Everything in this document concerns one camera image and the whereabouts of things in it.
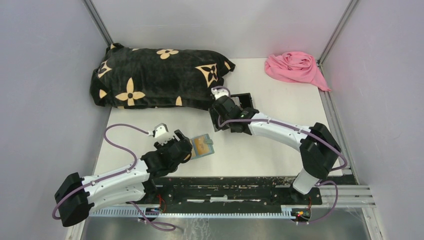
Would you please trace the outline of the green card holder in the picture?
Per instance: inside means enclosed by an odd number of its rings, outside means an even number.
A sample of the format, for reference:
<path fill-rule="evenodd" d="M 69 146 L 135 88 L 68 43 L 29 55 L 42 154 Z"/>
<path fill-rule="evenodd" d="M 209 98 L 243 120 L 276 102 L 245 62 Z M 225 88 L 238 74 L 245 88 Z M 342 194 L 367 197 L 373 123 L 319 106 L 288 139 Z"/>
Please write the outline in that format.
<path fill-rule="evenodd" d="M 192 145 L 191 160 L 209 156 L 215 153 L 213 140 L 209 134 L 203 134 L 190 139 Z"/>

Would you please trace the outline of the black card box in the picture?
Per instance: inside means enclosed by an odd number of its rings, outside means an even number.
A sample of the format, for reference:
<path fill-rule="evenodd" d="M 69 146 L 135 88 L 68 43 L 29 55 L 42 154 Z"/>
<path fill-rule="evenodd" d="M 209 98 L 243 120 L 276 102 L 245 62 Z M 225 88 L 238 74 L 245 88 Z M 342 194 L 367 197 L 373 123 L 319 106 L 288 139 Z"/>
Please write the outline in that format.
<path fill-rule="evenodd" d="M 250 93 L 231 94 L 230 98 L 237 106 L 241 107 L 242 109 L 254 108 L 253 99 Z"/>

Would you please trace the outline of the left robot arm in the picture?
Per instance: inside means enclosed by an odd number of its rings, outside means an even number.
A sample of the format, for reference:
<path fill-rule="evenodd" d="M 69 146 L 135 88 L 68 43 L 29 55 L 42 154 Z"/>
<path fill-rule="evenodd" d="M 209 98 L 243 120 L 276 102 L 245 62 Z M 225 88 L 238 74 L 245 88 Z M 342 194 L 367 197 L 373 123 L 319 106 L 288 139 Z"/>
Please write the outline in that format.
<path fill-rule="evenodd" d="M 154 143 L 155 150 L 127 166 L 98 175 L 74 172 L 62 182 L 54 199 L 52 217 L 63 227 L 84 221 L 97 210 L 142 200 L 149 204 L 158 195 L 154 180 L 175 172 L 190 160 L 193 146 L 188 137 L 175 130 L 172 138 Z"/>

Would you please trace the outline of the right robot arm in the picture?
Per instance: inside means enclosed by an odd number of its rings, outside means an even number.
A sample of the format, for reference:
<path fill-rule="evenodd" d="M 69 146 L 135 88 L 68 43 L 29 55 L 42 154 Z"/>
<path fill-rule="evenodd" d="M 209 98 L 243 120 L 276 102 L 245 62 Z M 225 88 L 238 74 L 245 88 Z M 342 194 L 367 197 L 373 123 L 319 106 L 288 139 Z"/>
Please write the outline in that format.
<path fill-rule="evenodd" d="M 209 114 L 216 131 L 230 130 L 271 139 L 300 153 L 302 169 L 289 189 L 289 199 L 302 204 L 309 192 L 335 170 L 341 148 L 322 123 L 304 126 L 280 121 L 252 107 L 242 108 L 226 95 L 216 99 Z"/>

